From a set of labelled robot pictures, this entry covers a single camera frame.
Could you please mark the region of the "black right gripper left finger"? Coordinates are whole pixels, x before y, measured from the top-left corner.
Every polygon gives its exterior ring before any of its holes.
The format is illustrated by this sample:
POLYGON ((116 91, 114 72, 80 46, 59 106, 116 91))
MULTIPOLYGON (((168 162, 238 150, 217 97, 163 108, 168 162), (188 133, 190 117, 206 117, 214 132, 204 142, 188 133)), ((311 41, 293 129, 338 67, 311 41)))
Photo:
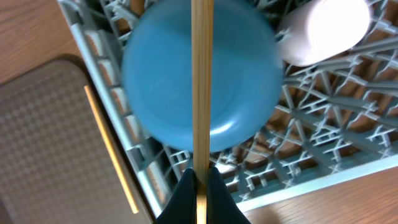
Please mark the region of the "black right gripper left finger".
POLYGON ((174 194, 155 224, 194 224, 196 222, 197 182, 193 169, 186 169, 174 194))

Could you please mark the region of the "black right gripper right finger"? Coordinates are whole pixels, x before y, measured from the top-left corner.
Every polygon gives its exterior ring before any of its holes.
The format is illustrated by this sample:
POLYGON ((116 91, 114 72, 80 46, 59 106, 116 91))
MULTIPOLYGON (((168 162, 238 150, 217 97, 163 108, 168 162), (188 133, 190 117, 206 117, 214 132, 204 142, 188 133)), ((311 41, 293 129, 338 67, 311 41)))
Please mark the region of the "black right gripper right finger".
POLYGON ((206 193, 207 223, 250 224, 250 221, 237 207, 217 168, 209 169, 206 193))

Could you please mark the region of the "large blue plate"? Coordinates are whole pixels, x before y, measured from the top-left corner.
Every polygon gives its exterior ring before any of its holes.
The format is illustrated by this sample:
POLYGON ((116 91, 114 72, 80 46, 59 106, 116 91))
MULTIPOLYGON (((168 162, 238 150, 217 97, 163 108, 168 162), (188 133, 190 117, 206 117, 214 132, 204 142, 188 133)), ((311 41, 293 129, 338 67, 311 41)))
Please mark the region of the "large blue plate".
MULTIPOLYGON (((274 31, 248 2, 214 2, 210 150, 255 135, 279 100, 284 67, 274 31)), ((127 42, 122 83, 144 129, 175 149, 193 149, 191 3, 164 0, 127 42)))

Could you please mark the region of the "wooden chopstick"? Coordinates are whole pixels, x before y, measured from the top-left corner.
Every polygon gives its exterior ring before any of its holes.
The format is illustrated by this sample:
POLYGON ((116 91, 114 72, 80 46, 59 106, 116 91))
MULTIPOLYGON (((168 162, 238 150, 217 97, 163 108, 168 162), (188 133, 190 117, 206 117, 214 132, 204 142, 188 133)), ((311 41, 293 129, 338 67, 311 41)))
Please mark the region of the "wooden chopstick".
POLYGON ((213 0, 192 0, 193 169, 197 177, 196 223, 207 223, 210 156, 213 0))
POLYGON ((134 190, 135 186, 134 186, 133 179, 132 179, 131 175, 129 174, 128 168, 124 164, 121 153, 117 149, 116 142, 112 137, 111 131, 108 128, 107 122, 105 121, 105 118, 101 112, 101 109, 99 107, 99 104, 97 103, 97 100, 95 98, 93 91, 91 90, 91 88, 88 85, 84 86, 84 90, 86 93, 86 97, 89 101, 93 116, 95 117, 95 121, 96 121, 98 129, 100 131, 101 137, 106 146, 106 149, 107 149, 107 152, 111 159, 111 162, 113 164, 113 167, 117 173, 118 179, 123 188, 124 194, 127 198, 128 204, 131 208, 131 211, 133 214, 138 214, 139 207, 134 198, 133 190, 134 190))

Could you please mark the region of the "white cup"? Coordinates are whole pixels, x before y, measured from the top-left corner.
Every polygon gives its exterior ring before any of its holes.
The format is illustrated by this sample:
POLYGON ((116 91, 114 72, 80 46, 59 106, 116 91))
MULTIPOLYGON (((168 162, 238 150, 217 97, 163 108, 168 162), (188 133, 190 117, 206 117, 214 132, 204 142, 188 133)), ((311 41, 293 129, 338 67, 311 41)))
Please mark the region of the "white cup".
POLYGON ((366 0, 312 0, 279 24, 278 43, 289 64, 306 67, 355 46, 367 33, 372 12, 366 0))

